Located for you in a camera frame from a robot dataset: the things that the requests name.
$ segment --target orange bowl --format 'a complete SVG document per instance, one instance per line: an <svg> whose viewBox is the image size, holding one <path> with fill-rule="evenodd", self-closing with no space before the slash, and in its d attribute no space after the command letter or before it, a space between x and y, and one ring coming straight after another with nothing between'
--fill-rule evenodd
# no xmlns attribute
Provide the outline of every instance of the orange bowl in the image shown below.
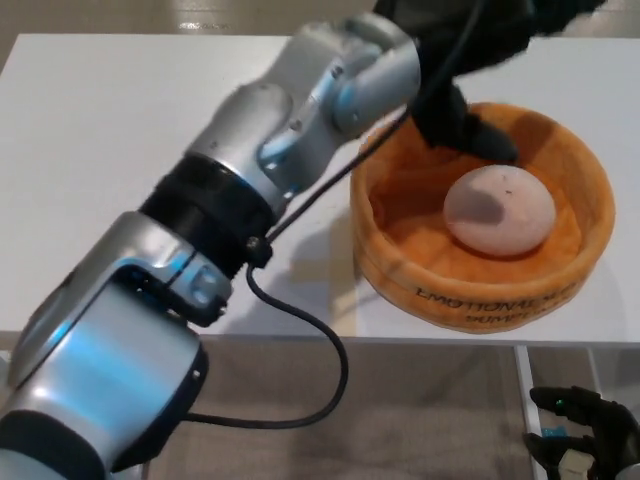
<svg viewBox="0 0 640 480"><path fill-rule="evenodd" d="M445 196L458 178L489 163L430 148L409 121L351 176L353 239L363 275L388 301L446 328L492 333L540 318L578 293L611 238L615 205L598 159L562 125L510 105L472 111L509 134L520 166L548 188L557 211L549 238L507 259L454 239L442 214Z"/></svg>

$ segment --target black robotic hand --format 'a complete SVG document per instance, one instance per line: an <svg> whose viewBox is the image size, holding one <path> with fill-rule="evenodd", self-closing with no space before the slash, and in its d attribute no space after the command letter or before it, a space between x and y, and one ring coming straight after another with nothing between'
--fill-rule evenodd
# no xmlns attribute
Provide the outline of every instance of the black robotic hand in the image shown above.
<svg viewBox="0 0 640 480"><path fill-rule="evenodd" d="M420 43L427 78L456 41L476 0L378 0L374 12L393 20ZM489 0L454 76L491 67L524 52L536 35L563 31L578 15L605 0ZM453 78L431 101L413 112L423 138L497 163L515 163L518 151L509 137L468 111Z"/></svg>
<svg viewBox="0 0 640 480"><path fill-rule="evenodd" d="M623 472L640 464L640 426L623 405L579 387L533 388L530 395L539 408L593 430L593 436L583 438L524 436L529 453L544 467L549 479L561 478L560 462L569 450L587 453L595 459L589 471L592 480L627 478Z"/></svg>

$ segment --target black cable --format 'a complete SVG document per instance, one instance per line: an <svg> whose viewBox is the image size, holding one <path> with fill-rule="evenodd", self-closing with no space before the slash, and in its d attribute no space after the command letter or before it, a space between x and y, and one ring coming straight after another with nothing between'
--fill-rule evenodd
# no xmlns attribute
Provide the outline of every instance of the black cable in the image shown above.
<svg viewBox="0 0 640 480"><path fill-rule="evenodd" d="M342 180L346 175L349 174L354 168L364 162L367 158L369 158L373 153L375 153L378 148L380 148L384 142L386 142L391 135L393 135L402 124L411 116L411 113L415 108L419 108L422 104L428 101L433 93L440 87L441 83L448 80L452 73L455 63L460 58L464 47L473 32L476 24L478 23L478 19L485 7L487 0L477 0L475 2L474 8L471 11L469 18L466 22L464 30L460 34L455 46L452 48L451 53L447 56L447 58L442 62L442 65L438 69L438 71L431 77L430 82L426 87L421 91L418 99L411 105L411 107L407 107L407 109L402 113L400 117L398 117L393 124L385 130L382 135L380 135L375 141L369 145L365 150L360 152L351 162L349 162L345 167L343 167L340 171L334 174L329 180L327 180L324 184L320 186L300 207L298 207L291 215L289 215L281 224L279 224L276 228L274 228L271 233L267 236L267 240L269 243L273 243L273 241L278 238L287 228L293 224L303 213L305 213L309 208L322 196L324 195L331 187L333 187L336 183ZM227 418L227 417L219 417L214 415L203 415L198 413L188 413L184 420L187 422L196 422L196 423L205 423L209 425L220 425L226 427L235 427L235 428L248 428L248 429L260 429L260 430L284 430L291 428L300 428L308 425L312 425L320 420L324 419L327 415L329 415L340 403L344 392L347 387L347 382L349 379L349 360L347 358L347 351L344 347L344 344L340 340L340 337L324 322L314 317L308 312L296 308L288 303L283 302L282 300L278 300L267 294L264 290L260 288L260 286L256 283L253 278L254 267L247 267L247 283L249 284L249 288L254 293L256 297L262 300L264 303L276 308L284 313L288 313L294 317L298 317L300 320L307 322L309 325L318 329L322 332L333 344L338 353L338 357L340 359L340 380L338 381L338 386L333 394L333 397L329 402L320 410L312 415L308 415L304 418L299 418L295 420L243 420L237 418Z"/></svg>

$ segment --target egg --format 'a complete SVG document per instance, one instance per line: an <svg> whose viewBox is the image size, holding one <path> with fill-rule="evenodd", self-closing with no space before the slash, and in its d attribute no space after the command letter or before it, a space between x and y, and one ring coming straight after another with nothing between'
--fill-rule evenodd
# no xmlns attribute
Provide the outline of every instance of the egg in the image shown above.
<svg viewBox="0 0 640 480"><path fill-rule="evenodd" d="M542 244L556 221L553 198L534 175L490 165L460 177L444 201L451 234L467 247L496 257L521 255Z"/></svg>

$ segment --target table leg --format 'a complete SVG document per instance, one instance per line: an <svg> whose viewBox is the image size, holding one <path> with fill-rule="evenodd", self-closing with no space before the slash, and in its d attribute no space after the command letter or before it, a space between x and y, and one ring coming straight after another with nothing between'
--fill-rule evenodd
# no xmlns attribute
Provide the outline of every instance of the table leg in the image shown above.
<svg viewBox="0 0 640 480"><path fill-rule="evenodd" d="M533 376L531 375L531 362L529 361L529 351L527 347L518 345L514 347L516 356L516 365L518 367L518 377L520 379L520 394L522 397L524 420L527 427L527 432L542 434L540 427L540 414L538 407L531 397L529 397L529 390L533 388ZM546 480L547 473L544 468L540 466L533 458L531 458L531 464L533 467L534 480Z"/></svg>

